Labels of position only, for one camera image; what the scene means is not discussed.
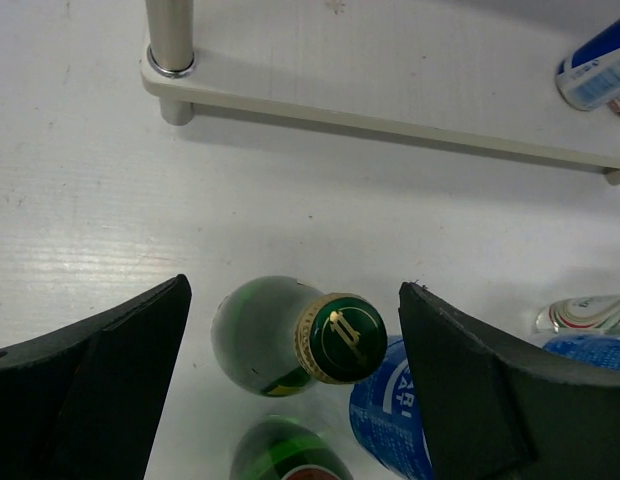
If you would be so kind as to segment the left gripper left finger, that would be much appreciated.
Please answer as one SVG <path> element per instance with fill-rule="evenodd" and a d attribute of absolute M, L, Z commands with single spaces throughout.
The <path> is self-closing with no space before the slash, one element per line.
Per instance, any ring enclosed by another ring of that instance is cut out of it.
<path fill-rule="evenodd" d="M 192 298 L 178 275 L 0 348 L 0 479 L 141 479 Z"/>

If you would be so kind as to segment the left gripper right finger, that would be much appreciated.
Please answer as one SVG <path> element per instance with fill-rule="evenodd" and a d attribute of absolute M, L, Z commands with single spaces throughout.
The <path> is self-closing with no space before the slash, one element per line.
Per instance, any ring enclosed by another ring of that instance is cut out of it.
<path fill-rule="evenodd" d="M 399 317 L 438 479 L 620 479 L 620 372 L 405 283 Z"/>

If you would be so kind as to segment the green glass bottle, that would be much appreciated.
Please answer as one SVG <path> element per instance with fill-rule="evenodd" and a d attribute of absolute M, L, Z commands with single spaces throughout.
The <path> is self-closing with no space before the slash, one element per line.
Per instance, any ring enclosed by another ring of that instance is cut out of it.
<path fill-rule="evenodd" d="M 353 476 L 315 432 L 285 417 L 269 416 L 239 441 L 229 478 L 346 480 Z"/>
<path fill-rule="evenodd" d="M 259 396 L 286 397 L 318 382 L 368 378 L 384 359 L 388 335 L 379 312 L 359 295 L 263 276 L 224 298 L 211 341 L 234 384 Z"/>

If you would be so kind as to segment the green glass bottle front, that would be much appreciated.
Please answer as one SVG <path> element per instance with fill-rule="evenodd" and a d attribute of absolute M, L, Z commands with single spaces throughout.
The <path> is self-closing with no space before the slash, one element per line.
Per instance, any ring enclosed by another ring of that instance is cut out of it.
<path fill-rule="evenodd" d="M 353 476 L 315 432 L 285 417 L 269 416 L 239 441 L 229 478 L 346 480 Z"/>

